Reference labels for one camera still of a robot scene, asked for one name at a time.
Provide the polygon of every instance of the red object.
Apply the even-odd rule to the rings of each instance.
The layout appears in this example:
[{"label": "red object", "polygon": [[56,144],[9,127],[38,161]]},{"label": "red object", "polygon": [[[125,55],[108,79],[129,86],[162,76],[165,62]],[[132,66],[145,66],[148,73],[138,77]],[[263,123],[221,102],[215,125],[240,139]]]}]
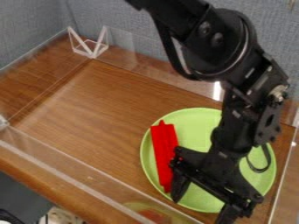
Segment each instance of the red object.
[{"label": "red object", "polygon": [[157,126],[150,127],[150,133],[158,183],[164,192],[168,193],[173,178],[173,172],[168,165],[173,158],[173,148],[178,145],[173,125],[164,124],[161,120]]}]

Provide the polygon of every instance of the red item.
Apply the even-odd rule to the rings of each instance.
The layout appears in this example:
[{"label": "red item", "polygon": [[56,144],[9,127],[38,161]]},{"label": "red item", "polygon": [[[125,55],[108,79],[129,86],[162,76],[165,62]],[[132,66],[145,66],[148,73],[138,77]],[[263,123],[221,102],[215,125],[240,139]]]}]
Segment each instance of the red item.
[{"label": "red item", "polygon": [[173,158],[173,148],[178,145],[173,125],[164,124],[161,120],[157,126],[150,127],[150,133],[158,182],[164,192],[168,193],[173,178],[168,164]]}]

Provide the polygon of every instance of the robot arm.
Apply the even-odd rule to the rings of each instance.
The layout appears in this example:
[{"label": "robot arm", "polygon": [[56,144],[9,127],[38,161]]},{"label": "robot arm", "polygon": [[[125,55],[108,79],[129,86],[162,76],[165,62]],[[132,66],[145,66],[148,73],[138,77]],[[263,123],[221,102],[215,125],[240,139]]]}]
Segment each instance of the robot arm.
[{"label": "robot arm", "polygon": [[150,14],[174,70],[193,81],[220,81],[225,89],[209,152],[174,149],[172,200],[180,200],[192,182],[225,203],[216,222],[233,223],[237,217],[249,217],[263,202],[241,176],[239,161],[252,146],[261,145],[267,151],[267,143],[276,140],[287,76],[259,46],[255,28],[241,13],[215,9],[201,0],[126,1]]}]

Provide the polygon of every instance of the wooden surface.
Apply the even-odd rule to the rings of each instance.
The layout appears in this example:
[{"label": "wooden surface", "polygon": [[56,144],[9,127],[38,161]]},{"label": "wooden surface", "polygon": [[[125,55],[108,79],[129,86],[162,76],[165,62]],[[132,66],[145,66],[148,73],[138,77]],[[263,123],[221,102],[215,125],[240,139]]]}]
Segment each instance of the wooden surface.
[{"label": "wooden surface", "polygon": [[[24,82],[28,89],[36,86],[29,80]],[[16,89],[6,88],[13,99]],[[10,119],[12,126],[204,223],[212,223],[215,214],[180,208],[153,189],[141,170],[138,146],[157,118],[177,109],[220,109],[220,102],[93,60],[56,82],[38,101],[25,105]],[[267,223],[292,134],[293,128],[283,125],[283,135],[272,145],[277,165],[275,185],[252,218],[239,223]],[[122,223],[129,222],[46,171],[8,152],[1,153],[0,169],[85,221],[112,223],[118,216]]]}]

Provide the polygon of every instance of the wooden table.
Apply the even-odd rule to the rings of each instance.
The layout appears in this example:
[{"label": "wooden table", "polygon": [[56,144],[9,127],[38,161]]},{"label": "wooden table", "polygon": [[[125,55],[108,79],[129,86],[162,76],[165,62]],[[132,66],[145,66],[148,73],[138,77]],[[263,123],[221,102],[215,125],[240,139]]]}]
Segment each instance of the wooden table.
[{"label": "wooden table", "polygon": [[[215,214],[196,213],[176,206],[154,190],[141,169],[138,146],[145,130],[161,116],[193,107],[220,109],[220,102],[100,61],[85,61],[69,53],[65,41],[65,38],[60,39],[53,48],[37,55],[42,66],[28,61],[18,65],[17,73],[14,70],[8,72],[8,78],[2,80],[4,90],[0,91],[5,91],[5,98],[0,106],[5,116],[10,117],[10,125],[197,220],[212,223]],[[65,64],[80,64],[62,78],[57,78],[52,70],[46,71],[44,54],[50,53],[68,60],[58,63],[57,57],[54,65],[60,65],[60,69]],[[291,126],[283,125],[283,134],[272,145],[277,168],[273,187],[252,218],[237,223],[267,223],[293,131]],[[76,186],[13,153],[0,150],[0,155],[0,170],[88,223],[130,222],[128,217],[94,201]]]}]

